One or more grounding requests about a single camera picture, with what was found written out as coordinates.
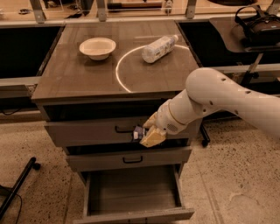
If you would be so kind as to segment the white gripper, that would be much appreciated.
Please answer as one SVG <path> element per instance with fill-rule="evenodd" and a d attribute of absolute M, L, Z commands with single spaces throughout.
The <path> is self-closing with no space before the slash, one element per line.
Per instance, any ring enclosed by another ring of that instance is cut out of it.
<path fill-rule="evenodd" d="M 143 127 L 148 131 L 140 141 L 141 145 L 150 148 L 161 144 L 166 139 L 166 133 L 177 135 L 186 128 L 186 107 L 168 100 L 148 118 Z"/>

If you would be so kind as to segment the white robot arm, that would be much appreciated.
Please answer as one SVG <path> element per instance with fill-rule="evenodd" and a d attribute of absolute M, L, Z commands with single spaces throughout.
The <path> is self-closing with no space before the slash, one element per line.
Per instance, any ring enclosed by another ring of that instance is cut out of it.
<path fill-rule="evenodd" d="M 189 123 L 226 110 L 274 137 L 280 137 L 280 98 L 240 86 L 225 74 L 207 67 L 192 71 L 185 89 L 162 104 L 143 125 L 145 147 L 161 144 Z"/>

